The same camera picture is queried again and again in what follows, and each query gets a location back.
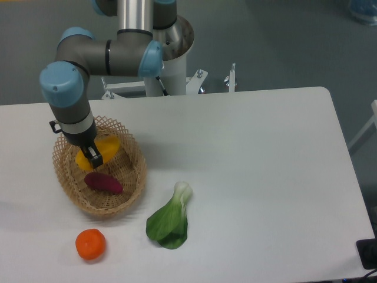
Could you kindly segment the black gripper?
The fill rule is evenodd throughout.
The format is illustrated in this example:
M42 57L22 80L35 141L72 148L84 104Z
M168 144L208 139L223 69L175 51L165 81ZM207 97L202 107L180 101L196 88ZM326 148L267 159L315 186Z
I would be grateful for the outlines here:
M66 116L50 121L49 125L54 133L62 133L70 144L79 146L93 169L104 164L94 143L97 127L93 116Z

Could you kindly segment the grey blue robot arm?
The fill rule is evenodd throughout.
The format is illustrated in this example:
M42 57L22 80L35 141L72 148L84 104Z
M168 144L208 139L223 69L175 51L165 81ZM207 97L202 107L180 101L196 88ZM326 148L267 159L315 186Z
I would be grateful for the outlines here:
M175 1L93 1L100 15L118 18L115 40L97 41L80 27L64 31L55 61L40 73L42 95L55 116L51 128L80 147L91 168L104 164L94 140L97 128L86 95L92 75L157 78L163 69L163 47L153 32L177 20Z

